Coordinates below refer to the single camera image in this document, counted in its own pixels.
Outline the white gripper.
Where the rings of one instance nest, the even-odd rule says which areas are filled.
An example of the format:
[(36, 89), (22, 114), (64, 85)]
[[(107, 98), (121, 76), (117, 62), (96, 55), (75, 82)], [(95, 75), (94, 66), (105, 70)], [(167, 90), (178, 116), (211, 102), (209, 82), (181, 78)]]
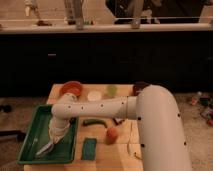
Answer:
[(61, 120), (53, 117), (49, 122), (50, 141), (37, 151), (35, 157), (41, 158), (52, 151), (54, 144), (57, 144), (68, 132), (70, 123), (68, 120)]

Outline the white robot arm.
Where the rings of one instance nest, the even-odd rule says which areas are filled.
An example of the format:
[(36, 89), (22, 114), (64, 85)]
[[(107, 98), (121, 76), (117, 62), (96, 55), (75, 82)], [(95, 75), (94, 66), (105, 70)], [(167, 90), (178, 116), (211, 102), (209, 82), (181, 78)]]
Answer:
[(138, 125), (143, 171), (192, 171), (181, 114), (166, 88), (149, 85), (136, 96), (79, 102), (72, 93), (51, 108), (49, 141), (36, 153), (52, 151), (68, 132), (72, 117), (89, 116), (135, 120)]

